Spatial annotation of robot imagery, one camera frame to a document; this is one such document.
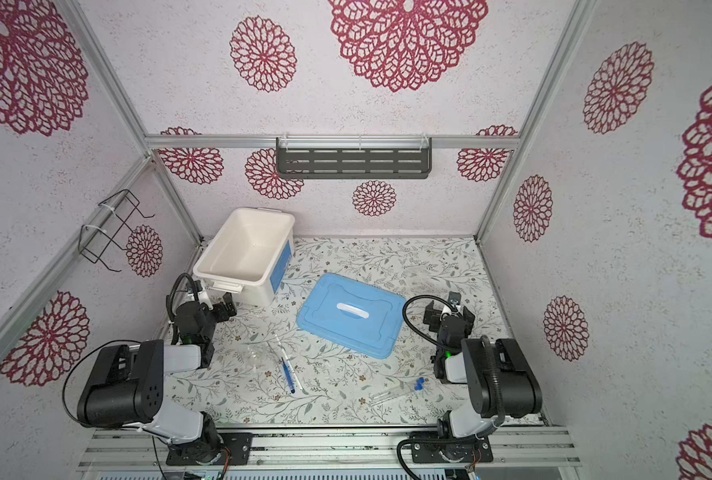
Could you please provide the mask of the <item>white plastic storage bin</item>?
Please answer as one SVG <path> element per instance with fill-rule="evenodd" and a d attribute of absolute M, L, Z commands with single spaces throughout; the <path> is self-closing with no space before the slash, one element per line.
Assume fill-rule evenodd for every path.
<path fill-rule="evenodd" d="M 294 255 L 296 218 L 278 210 L 238 208 L 196 262 L 193 276 L 234 301 L 270 306 Z"/>

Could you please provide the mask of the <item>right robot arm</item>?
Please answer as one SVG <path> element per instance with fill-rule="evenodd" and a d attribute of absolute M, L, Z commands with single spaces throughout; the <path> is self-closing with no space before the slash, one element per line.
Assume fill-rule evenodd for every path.
<path fill-rule="evenodd" d="M 515 339 L 473 335 L 476 316 L 462 304 L 460 293 L 446 299 L 414 296 L 404 304 L 402 317 L 412 332 L 436 347 L 431 357 L 436 378 L 466 386 L 468 399 L 438 419 L 436 434 L 419 432 L 400 441 L 399 465 L 409 478 L 419 477 L 403 456 L 410 448 L 415 462 L 469 461 L 473 472 L 493 460 L 490 437 L 506 419 L 541 411 L 541 387 Z"/>

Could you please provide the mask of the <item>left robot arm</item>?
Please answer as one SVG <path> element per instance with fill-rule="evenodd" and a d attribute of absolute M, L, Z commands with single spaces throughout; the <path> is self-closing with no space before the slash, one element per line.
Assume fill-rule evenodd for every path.
<path fill-rule="evenodd" d="M 112 340 L 97 356 L 69 418 L 85 428 L 135 430 L 168 448 L 176 465 L 228 467 L 231 447 L 205 411 L 189 410 L 167 397 L 165 377 L 210 367 L 217 325 L 237 315 L 231 293 L 215 300 L 188 273 L 166 296 L 172 341 Z"/>

